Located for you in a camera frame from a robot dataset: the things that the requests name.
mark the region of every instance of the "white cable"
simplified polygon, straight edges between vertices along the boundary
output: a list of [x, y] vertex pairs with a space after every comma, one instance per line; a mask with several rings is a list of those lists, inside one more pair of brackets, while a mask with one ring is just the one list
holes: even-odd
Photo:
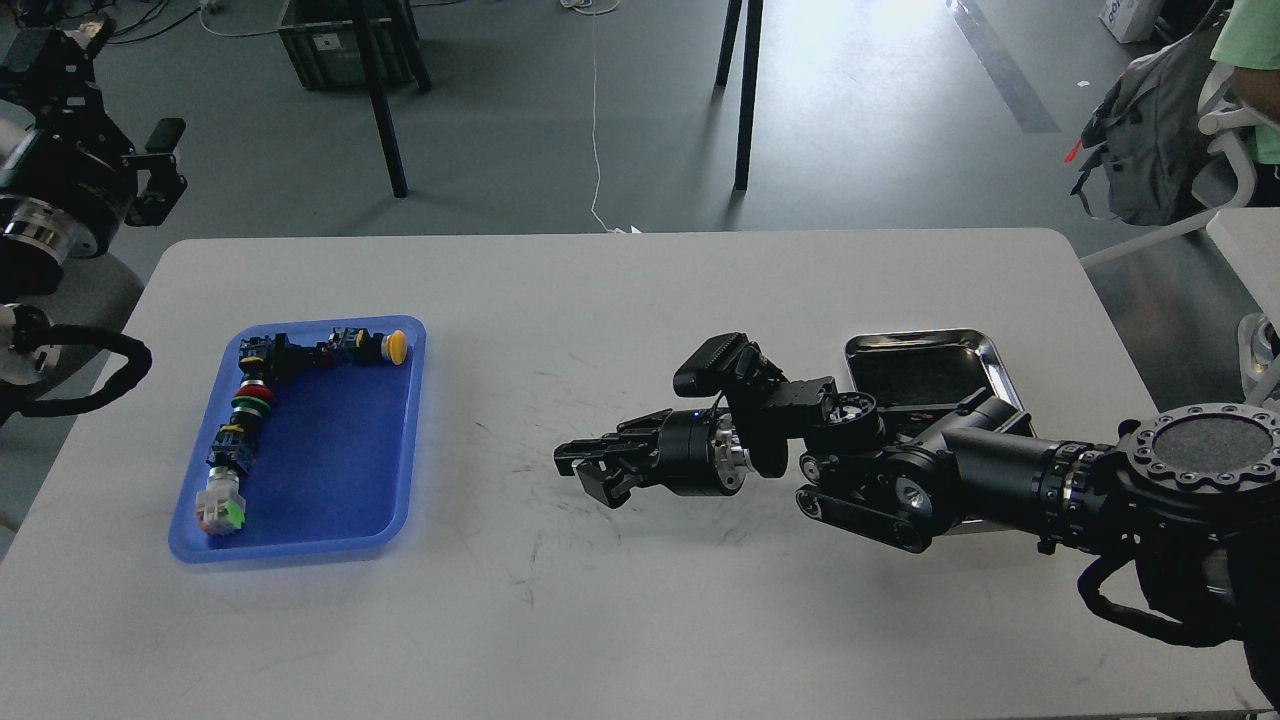
[[604, 232], [622, 232], [618, 228], [609, 228], [600, 219], [600, 215], [595, 213], [595, 204], [600, 200], [600, 179], [604, 177], [600, 172], [600, 146], [595, 141], [595, 126], [598, 122], [596, 108], [598, 102], [598, 87], [600, 85], [600, 69], [595, 59], [595, 18], [591, 18], [591, 155], [595, 158], [595, 193], [591, 195], [591, 217], [595, 222], [600, 223]]
[[260, 37], [264, 35], [275, 35], [274, 29], [261, 31], [261, 32], [218, 32], [216, 29], [209, 27], [205, 23], [205, 5], [200, 6], [200, 27], [205, 28], [210, 35], [216, 35], [218, 37]]
[[612, 13], [613, 10], [617, 10], [620, 5], [622, 5], [622, 0], [614, 0], [613, 1], [613, 6], [609, 8], [608, 10], [586, 12], [582, 8], [590, 8], [591, 6], [591, 0], [588, 0], [582, 5], [572, 5], [572, 6], [570, 6], [570, 10], [573, 10], [575, 13], [577, 13], [580, 15], [588, 15], [588, 17], [594, 18], [595, 15], [607, 15], [607, 14]]

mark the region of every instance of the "table leg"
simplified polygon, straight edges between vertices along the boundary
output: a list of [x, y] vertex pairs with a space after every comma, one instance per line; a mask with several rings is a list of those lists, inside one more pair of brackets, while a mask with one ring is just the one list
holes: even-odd
[[737, 38], [737, 19], [742, 15], [742, 0], [728, 0], [728, 15], [724, 17], [724, 37], [721, 40], [721, 63], [716, 69], [716, 85], [728, 83], [728, 67], [733, 60], [733, 40]]
[[737, 169], [733, 178], [736, 190], [746, 190], [746, 178], [751, 169], [751, 127], [755, 122], [755, 78], [760, 65], [760, 23], [763, 17], [764, 0], [748, 0], [742, 106], [737, 120]]
[[431, 76], [426, 74], [426, 63], [422, 61], [422, 49], [419, 47], [419, 38], [410, 32], [408, 18], [404, 17], [404, 4], [402, 0], [383, 0], [388, 17], [392, 19], [392, 37], [401, 46], [408, 61], [408, 69], [417, 81], [417, 88], [422, 92], [431, 90]]
[[404, 197], [408, 184], [404, 182], [404, 164], [399, 156], [399, 143], [396, 142], [396, 128], [392, 124], [392, 111], [383, 91], [383, 78], [378, 74], [378, 61], [374, 53], [374, 36], [369, 29], [369, 17], [365, 15], [364, 0], [348, 0], [351, 19], [356, 31], [356, 46], [360, 49], [360, 61], [365, 67], [365, 85], [369, 86], [369, 101], [374, 106], [374, 119], [378, 122], [378, 138], [383, 143], [383, 156], [387, 172], [392, 179], [392, 195]]

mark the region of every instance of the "white chair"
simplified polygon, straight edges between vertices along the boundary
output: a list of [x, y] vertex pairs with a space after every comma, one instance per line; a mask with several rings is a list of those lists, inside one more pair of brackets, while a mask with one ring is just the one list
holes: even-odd
[[1220, 158], [1210, 163], [1192, 183], [1192, 195], [1207, 209], [1120, 245], [1085, 255], [1080, 258], [1080, 264], [1085, 269], [1196, 232], [1204, 228], [1219, 210], [1244, 208], [1249, 204], [1258, 177], [1244, 146], [1244, 133], [1248, 128], [1263, 124], [1280, 131], [1280, 124], [1240, 101], [1229, 101], [1225, 97], [1234, 70], [1231, 65], [1217, 63], [1204, 81], [1199, 96], [1198, 129], [1213, 137], [1208, 143], [1208, 152]]

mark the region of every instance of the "gray floor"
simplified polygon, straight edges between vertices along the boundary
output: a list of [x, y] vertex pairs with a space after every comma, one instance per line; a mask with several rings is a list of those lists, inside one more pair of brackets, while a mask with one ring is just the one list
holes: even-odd
[[[271, 28], [280, 8], [223, 3], [210, 24], [225, 32]], [[146, 8], [119, 5], [125, 20]], [[1060, 132], [1023, 132], [957, 26], [963, 5], [989, 20]], [[188, 123], [189, 192], [164, 227], [124, 228], [113, 251], [146, 277], [188, 237], [599, 232], [589, 211], [594, 32], [598, 210], [609, 227], [1048, 227], [1085, 255], [1142, 232], [1091, 220], [1068, 197], [1074, 168], [1062, 155], [1129, 59], [1151, 49], [1117, 45], [1098, 5], [768, 3], [745, 195], [731, 192], [741, 64], [726, 92], [712, 88], [723, 1], [623, 0], [594, 20], [556, 0], [416, 10], [435, 90], [392, 91], [404, 200], [390, 196], [362, 90], [306, 91], [279, 37], [215, 37], [192, 20], [99, 58], [108, 108], [131, 137], [161, 115]], [[0, 28], [0, 41], [13, 32]], [[1240, 397], [1234, 328], [1256, 305], [1212, 243], [1165, 243], [1092, 279], [1157, 405]], [[12, 451], [67, 427], [15, 419], [0, 443]], [[1098, 428], [1097, 439], [1112, 432]], [[20, 516], [42, 471], [0, 460], [0, 502]], [[0, 530], [0, 548], [6, 541]]]

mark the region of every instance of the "gray backpack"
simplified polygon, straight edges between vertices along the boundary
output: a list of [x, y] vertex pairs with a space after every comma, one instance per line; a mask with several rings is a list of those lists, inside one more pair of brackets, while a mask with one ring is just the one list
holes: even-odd
[[1065, 160], [1097, 146], [1071, 188], [1091, 217], [1084, 182], [1098, 165], [1111, 184], [1111, 211], [1125, 223], [1167, 225], [1202, 209], [1190, 187], [1210, 161], [1210, 138], [1196, 123], [1201, 88], [1213, 69], [1210, 53], [1222, 29], [1221, 5], [1187, 37], [1129, 63], [1093, 111]]

